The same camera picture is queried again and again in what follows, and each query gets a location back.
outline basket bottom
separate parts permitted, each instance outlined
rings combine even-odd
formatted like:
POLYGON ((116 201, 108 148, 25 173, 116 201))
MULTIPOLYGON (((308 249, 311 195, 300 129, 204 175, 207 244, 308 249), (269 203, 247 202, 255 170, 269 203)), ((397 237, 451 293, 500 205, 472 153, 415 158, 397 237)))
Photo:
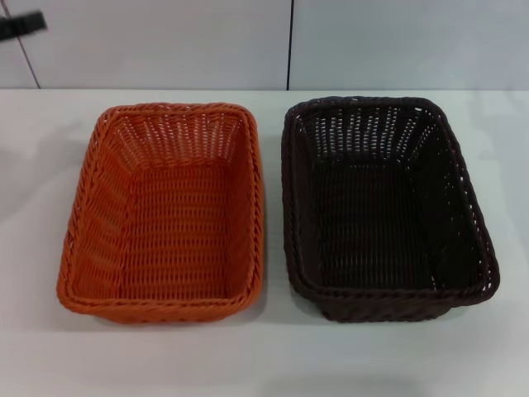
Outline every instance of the basket bottom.
POLYGON ((323 161, 312 172, 322 285, 435 288, 419 207, 399 164, 323 161))
POLYGON ((119 298, 226 298, 226 168, 147 170, 133 190, 119 298))

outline basket rim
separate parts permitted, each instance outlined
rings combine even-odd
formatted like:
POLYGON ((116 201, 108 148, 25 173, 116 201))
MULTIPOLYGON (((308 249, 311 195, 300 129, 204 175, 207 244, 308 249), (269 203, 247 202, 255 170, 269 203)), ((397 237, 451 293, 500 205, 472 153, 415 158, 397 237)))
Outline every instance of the basket rim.
POLYGON ((283 181, 283 201, 291 208, 290 219, 287 219, 287 212, 284 212, 285 223, 285 252, 287 253, 287 267, 290 277, 294 278, 296 282, 297 291, 307 299, 317 301, 321 303, 329 303, 333 301, 347 302, 365 300, 366 302, 377 299, 378 301, 387 299, 388 301, 395 302, 397 300, 410 300, 417 301, 417 299, 435 300, 435 302, 443 304, 451 304, 455 306, 461 306, 466 304, 477 304, 487 299, 490 299, 496 290, 498 289, 500 276, 498 269, 498 262, 493 249, 493 244, 488 234, 488 230, 485 227, 484 217, 481 209, 478 205, 474 188, 470 182, 469 174, 467 171, 465 160, 461 155, 460 145, 455 138, 454 132, 452 131, 450 124, 446 118, 444 112, 435 105, 432 101, 426 98, 415 98, 415 97, 402 97, 402 98, 391 98, 391 97, 364 97, 364 96, 353 96, 353 97, 323 97, 314 98, 306 102, 301 102, 292 108, 290 108, 285 115, 284 120, 284 132, 282 139, 282 181, 283 181), (293 139, 291 138, 290 130, 295 128, 296 122, 299 116, 310 113, 312 111, 321 111, 325 109, 353 107, 353 108, 372 108, 379 106, 417 106, 426 109, 431 114, 438 118, 440 124, 440 130, 446 139, 452 151, 452 172, 455 173, 459 190, 458 194, 462 197, 465 202, 465 217, 468 223, 474 224, 472 218, 472 212, 470 210, 470 204, 476 216, 479 230, 483 234, 483 240, 479 237, 479 234, 475 227, 471 227, 473 238, 476 246, 479 249, 479 255, 482 262, 482 278, 479 283, 471 287, 463 289, 366 289, 366 288, 346 288, 346 287, 326 287, 323 285, 316 284, 313 282, 305 273, 303 268, 303 259, 299 255, 299 236, 295 232, 297 225, 297 209, 295 206, 296 201, 296 190, 293 188, 293 177, 292 177, 292 157, 290 156, 293 139), (463 169, 463 173, 460 173, 457 163, 459 163, 463 169), (288 190, 289 196, 285 194, 285 185, 290 183, 288 190))
MULTIPOLYGON (((264 234, 263 221, 263 186, 262 186, 262 164, 260 159, 260 149, 257 136, 257 124, 252 113, 242 107, 241 105, 231 103, 138 103, 136 105, 121 105, 109 108, 98 118, 93 134, 88 144, 87 154, 85 155, 83 166, 80 170, 80 175, 86 171, 87 168, 93 166, 95 159, 100 151, 101 144, 93 146, 93 141, 104 141, 107 137, 108 130, 112 124, 119 120, 119 118, 127 115, 145 115, 152 114, 160 115, 202 115, 215 114, 219 112, 233 112, 238 115, 244 125, 245 131, 245 146, 247 151, 247 161, 249 162, 250 172, 250 220, 253 224, 249 235, 250 263, 247 266, 247 275, 245 280, 245 288, 236 296, 231 298, 213 298, 213 299, 89 299, 77 295, 73 291, 70 283, 72 277, 72 268, 74 267, 74 249, 70 247, 70 242, 73 238, 79 239, 79 227, 74 225, 74 216, 77 213, 77 221, 83 216, 79 208, 72 208, 69 225, 64 238, 63 254, 61 256, 60 273, 57 282, 57 295, 59 301, 68 309, 75 312, 82 311, 84 313, 99 314, 119 310, 124 313, 128 310, 134 310, 137 313, 137 308, 143 310, 156 311, 168 310, 178 311, 179 309, 194 308, 201 309, 204 313, 206 310, 225 308, 224 314, 230 315, 236 313, 254 303, 262 288, 263 279, 263 245, 264 234), (95 147, 93 153, 89 153, 90 147, 95 147)), ((81 201, 80 207, 86 205, 87 198, 91 197, 93 191, 89 188, 81 193, 79 186, 74 199, 74 206, 81 201)))

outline black object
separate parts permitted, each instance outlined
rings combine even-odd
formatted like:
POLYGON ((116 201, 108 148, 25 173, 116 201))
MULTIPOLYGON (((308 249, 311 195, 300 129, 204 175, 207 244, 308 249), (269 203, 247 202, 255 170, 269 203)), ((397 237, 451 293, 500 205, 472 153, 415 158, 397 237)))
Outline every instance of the black object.
POLYGON ((460 146, 434 103, 300 103, 281 152, 288 277, 326 318, 420 321, 498 289, 460 146))
POLYGON ((18 17, 0 17, 0 41, 15 39, 46 29, 42 12, 30 12, 18 17))

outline white table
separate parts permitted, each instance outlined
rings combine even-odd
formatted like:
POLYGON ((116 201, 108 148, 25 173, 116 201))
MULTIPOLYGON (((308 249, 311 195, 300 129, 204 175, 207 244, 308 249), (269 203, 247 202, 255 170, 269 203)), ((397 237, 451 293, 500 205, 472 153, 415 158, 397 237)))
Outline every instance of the white table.
POLYGON ((0 91, 0 395, 529 395, 529 92, 0 91), (461 144, 502 283, 488 302, 424 323, 340 325, 289 287, 280 137, 294 104, 330 94, 423 96, 461 144), (267 283, 218 323, 120 326, 55 296, 79 169, 118 104, 239 103, 259 126, 267 283))

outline basket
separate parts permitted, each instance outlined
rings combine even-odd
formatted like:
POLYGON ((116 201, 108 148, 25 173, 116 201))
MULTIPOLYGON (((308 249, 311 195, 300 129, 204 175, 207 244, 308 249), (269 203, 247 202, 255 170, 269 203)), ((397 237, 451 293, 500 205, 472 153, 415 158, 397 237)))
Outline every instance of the basket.
POLYGON ((118 323, 213 321, 257 299, 263 185, 236 105, 108 109, 88 145, 57 294, 118 323))
POLYGON ((338 322, 420 321, 478 304, 498 263, 460 146, 421 98, 321 98, 282 140, 294 289, 338 322))

